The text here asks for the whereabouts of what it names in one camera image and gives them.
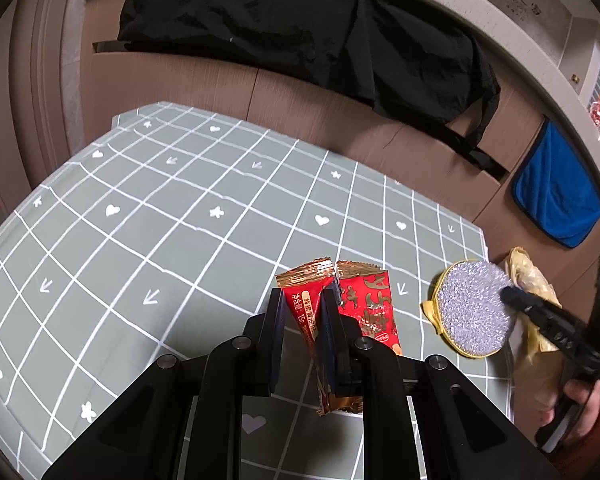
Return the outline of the person's right hand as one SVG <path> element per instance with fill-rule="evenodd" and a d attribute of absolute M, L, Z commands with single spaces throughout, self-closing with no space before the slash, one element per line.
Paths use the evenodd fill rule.
<path fill-rule="evenodd" d="M 586 437 L 593 430 L 598 416 L 600 416 L 600 382 L 591 386 L 580 380 L 571 379 L 565 383 L 562 393 L 583 408 L 580 419 L 572 426 L 570 433 L 565 436 L 564 443 L 571 444 Z M 548 379 L 535 393 L 534 408 L 539 414 L 541 427 L 553 420 L 558 396 L 558 387 Z"/>

